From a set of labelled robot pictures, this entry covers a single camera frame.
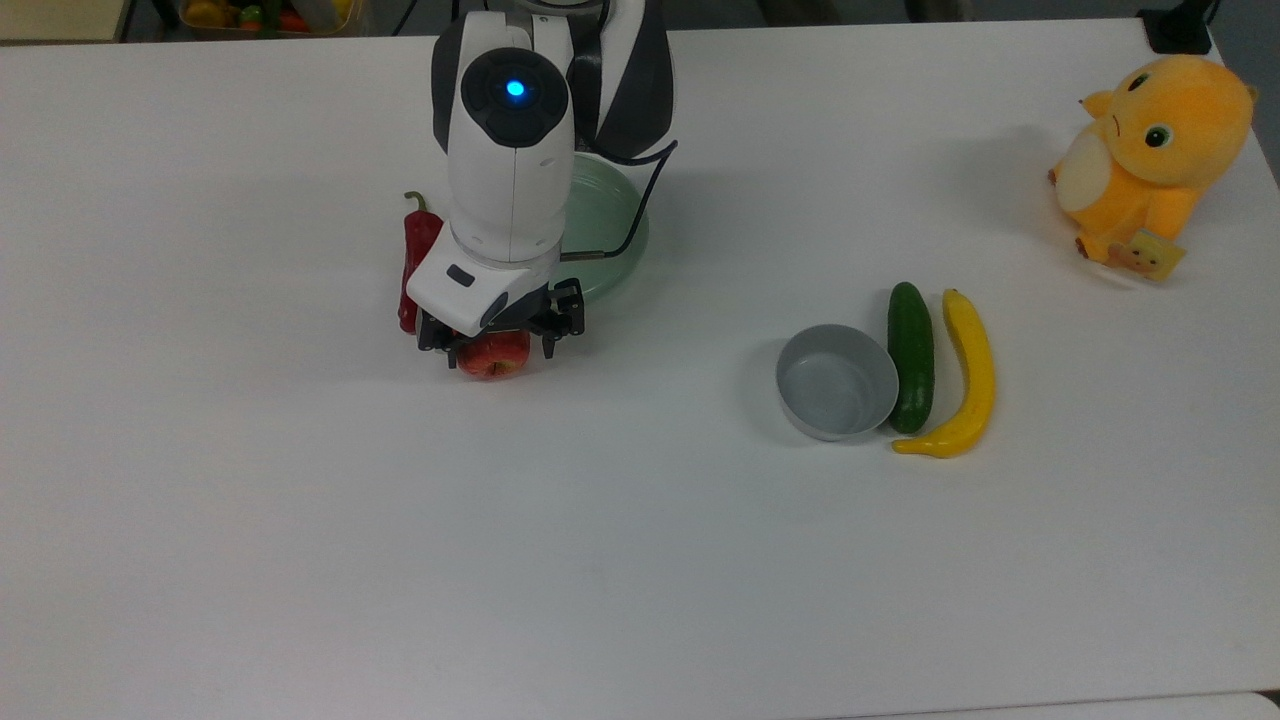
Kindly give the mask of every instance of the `stuffed animal ear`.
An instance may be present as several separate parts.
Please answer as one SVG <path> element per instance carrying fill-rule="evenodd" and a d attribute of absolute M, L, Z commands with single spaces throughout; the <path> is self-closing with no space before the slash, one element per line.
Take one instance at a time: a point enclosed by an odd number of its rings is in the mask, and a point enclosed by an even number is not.
<path fill-rule="evenodd" d="M 1107 114 L 1111 108 L 1111 91 L 1103 90 L 1101 92 L 1094 92 L 1093 95 L 1080 100 L 1080 105 L 1084 105 L 1084 111 L 1089 114 L 1091 118 L 1101 118 Z"/>

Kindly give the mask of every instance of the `orange stuffed animal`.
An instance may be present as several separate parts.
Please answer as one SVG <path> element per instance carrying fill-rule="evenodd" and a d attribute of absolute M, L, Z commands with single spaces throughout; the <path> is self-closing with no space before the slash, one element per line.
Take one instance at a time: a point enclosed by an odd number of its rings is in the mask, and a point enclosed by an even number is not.
<path fill-rule="evenodd" d="M 1239 155 L 1256 99 L 1257 90 L 1222 65 L 1171 55 L 1134 70 L 1114 91 L 1082 100 L 1094 122 L 1050 170 L 1059 205 L 1080 225 L 1080 254 L 1142 272 L 1116 258 L 1139 231 L 1178 238 L 1201 196 Z"/>

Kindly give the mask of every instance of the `gray bowl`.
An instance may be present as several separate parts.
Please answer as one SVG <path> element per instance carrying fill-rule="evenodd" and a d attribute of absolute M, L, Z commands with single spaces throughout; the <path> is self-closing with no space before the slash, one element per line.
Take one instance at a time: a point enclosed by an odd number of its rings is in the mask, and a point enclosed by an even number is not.
<path fill-rule="evenodd" d="M 791 423 L 809 437 L 837 442 L 868 434 L 897 402 L 897 368 L 867 333 L 814 325 L 778 355 L 778 393 Z"/>

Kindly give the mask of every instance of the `basket of vegetables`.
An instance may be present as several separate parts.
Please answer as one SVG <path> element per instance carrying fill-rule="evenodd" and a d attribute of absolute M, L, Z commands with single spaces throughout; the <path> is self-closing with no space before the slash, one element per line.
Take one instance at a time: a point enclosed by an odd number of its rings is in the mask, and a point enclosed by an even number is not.
<path fill-rule="evenodd" d="M 369 0 L 183 0 L 182 22 L 200 40 L 370 35 Z"/>

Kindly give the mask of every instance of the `pepper stem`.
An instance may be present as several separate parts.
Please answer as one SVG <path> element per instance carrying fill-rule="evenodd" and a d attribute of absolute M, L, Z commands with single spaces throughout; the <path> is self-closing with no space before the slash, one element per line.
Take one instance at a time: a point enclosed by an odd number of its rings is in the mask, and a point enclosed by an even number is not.
<path fill-rule="evenodd" d="M 419 209 L 420 211 L 422 211 L 422 213 L 426 213 L 426 211 L 428 211 L 428 210 L 426 210 L 426 199 L 425 199 L 425 197 L 422 197 L 422 193 L 421 193 L 421 192 L 416 192 L 416 191 L 412 191 L 412 190 L 411 190 L 411 191 L 408 191 L 408 192 L 406 192 L 406 193 L 404 193 L 404 197 L 408 197 L 408 199 L 411 199 L 411 200 L 416 199 L 416 200 L 417 200 L 417 209 Z"/>

